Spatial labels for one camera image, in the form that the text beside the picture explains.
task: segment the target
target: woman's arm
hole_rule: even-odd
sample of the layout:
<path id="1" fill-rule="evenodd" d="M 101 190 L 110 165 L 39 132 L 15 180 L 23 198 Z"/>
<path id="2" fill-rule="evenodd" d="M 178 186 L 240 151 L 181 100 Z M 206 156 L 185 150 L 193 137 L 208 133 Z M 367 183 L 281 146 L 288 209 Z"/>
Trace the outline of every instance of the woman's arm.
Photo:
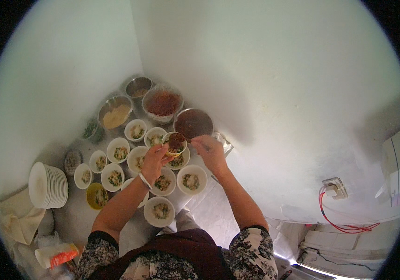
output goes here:
<path id="1" fill-rule="evenodd" d="M 155 145 L 145 155 L 141 173 L 149 184 L 153 185 L 161 176 L 161 168 L 174 159 L 173 157 L 165 157 L 168 149 L 168 144 L 164 146 Z M 147 192 L 147 186 L 137 176 L 124 190 L 108 201 L 94 220 L 91 232 L 96 230 L 107 232 L 119 243 L 119 233 L 133 216 Z"/>
<path id="2" fill-rule="evenodd" d="M 228 168 L 223 145 L 207 135 L 193 138 L 192 145 L 223 187 L 239 228 L 242 230 L 245 227 L 259 225 L 268 230 L 269 226 L 262 211 Z"/>

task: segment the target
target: bowl of yellow powder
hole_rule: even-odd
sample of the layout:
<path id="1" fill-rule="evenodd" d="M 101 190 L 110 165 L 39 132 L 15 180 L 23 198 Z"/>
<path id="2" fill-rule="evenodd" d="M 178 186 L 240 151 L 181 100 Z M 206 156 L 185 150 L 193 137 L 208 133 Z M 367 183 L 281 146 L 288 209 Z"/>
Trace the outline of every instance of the bowl of yellow powder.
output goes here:
<path id="1" fill-rule="evenodd" d="M 107 130 L 112 130 L 125 123 L 130 116 L 132 108 L 128 96 L 115 96 L 105 102 L 99 111 L 99 122 Z"/>

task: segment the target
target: woman's left hand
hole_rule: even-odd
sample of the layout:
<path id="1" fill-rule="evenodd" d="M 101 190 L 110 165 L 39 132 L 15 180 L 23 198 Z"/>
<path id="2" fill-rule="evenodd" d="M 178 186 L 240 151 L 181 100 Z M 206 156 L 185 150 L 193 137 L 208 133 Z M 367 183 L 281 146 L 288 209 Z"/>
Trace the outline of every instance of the woman's left hand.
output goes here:
<path id="1" fill-rule="evenodd" d="M 155 181 L 161 176 L 161 168 L 172 161 L 174 157 L 165 156 L 169 144 L 157 144 L 151 147 L 144 157 L 144 165 L 141 173 L 144 175 L 149 184 L 153 185 Z"/>

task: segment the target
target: woman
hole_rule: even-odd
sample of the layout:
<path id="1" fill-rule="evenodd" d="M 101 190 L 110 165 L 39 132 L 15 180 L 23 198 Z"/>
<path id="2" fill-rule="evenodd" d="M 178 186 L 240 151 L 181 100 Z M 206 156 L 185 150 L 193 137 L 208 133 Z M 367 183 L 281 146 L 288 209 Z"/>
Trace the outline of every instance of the woman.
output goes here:
<path id="1" fill-rule="evenodd" d="M 223 146 L 210 136 L 192 145 L 225 190 L 240 228 L 230 249 L 216 246 L 188 210 L 176 216 L 177 233 L 162 234 L 119 258 L 119 232 L 132 217 L 150 185 L 161 175 L 168 145 L 149 149 L 141 171 L 96 217 L 77 266 L 78 279 L 276 279 L 273 243 L 261 210 L 226 165 Z"/>

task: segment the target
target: mesh strainer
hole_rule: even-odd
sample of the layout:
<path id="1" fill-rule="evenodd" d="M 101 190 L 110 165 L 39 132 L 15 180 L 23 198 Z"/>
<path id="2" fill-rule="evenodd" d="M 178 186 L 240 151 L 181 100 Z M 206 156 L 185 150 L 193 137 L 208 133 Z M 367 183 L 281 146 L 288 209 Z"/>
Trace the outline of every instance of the mesh strainer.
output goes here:
<path id="1" fill-rule="evenodd" d="M 75 169 L 84 161 L 82 152 L 78 149 L 69 150 L 65 155 L 63 167 L 68 176 L 74 176 Z"/>

